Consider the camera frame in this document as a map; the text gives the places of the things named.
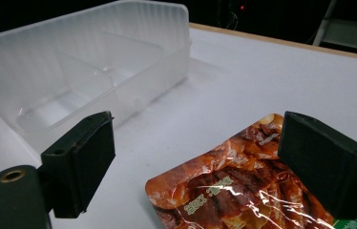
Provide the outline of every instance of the clear plastic bin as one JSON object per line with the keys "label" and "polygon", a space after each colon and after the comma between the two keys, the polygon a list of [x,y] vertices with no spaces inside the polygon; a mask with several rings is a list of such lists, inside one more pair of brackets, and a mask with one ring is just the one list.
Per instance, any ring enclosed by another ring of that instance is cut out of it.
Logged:
{"label": "clear plastic bin", "polygon": [[188,72],[182,5],[117,1],[0,33],[0,115],[38,153],[87,115],[118,125]]}

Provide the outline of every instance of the food package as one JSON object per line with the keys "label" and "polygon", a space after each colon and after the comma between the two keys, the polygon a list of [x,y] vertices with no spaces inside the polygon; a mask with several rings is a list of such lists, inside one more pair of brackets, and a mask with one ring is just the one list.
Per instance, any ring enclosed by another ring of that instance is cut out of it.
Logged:
{"label": "food package", "polygon": [[334,228],[334,218],[277,156],[270,114],[146,183],[165,228]]}

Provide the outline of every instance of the white table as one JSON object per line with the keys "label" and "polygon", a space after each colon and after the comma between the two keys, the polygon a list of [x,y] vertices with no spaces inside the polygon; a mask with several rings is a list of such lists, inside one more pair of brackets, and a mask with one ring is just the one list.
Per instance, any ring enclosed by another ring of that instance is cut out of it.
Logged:
{"label": "white table", "polygon": [[[53,228],[161,228],[145,182],[270,113],[311,115],[357,140],[356,55],[211,30],[192,25],[188,77],[115,129],[116,158],[88,212]],[[0,119],[0,171],[39,166],[39,154]]]}

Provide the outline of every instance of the plastic wrap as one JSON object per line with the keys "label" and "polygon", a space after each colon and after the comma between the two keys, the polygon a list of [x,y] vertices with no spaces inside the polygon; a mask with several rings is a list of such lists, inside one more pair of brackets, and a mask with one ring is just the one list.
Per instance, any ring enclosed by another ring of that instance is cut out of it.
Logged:
{"label": "plastic wrap", "polygon": [[335,228],[339,221],[278,158],[282,125],[270,114],[148,180],[165,228]]}

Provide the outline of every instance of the orange packaging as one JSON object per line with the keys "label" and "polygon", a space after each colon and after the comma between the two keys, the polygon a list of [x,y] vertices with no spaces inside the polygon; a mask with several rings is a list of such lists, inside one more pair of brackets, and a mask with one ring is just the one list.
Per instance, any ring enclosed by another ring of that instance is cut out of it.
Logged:
{"label": "orange packaging", "polygon": [[165,228],[333,228],[333,217],[277,156],[270,114],[210,152],[154,177],[146,193]]}

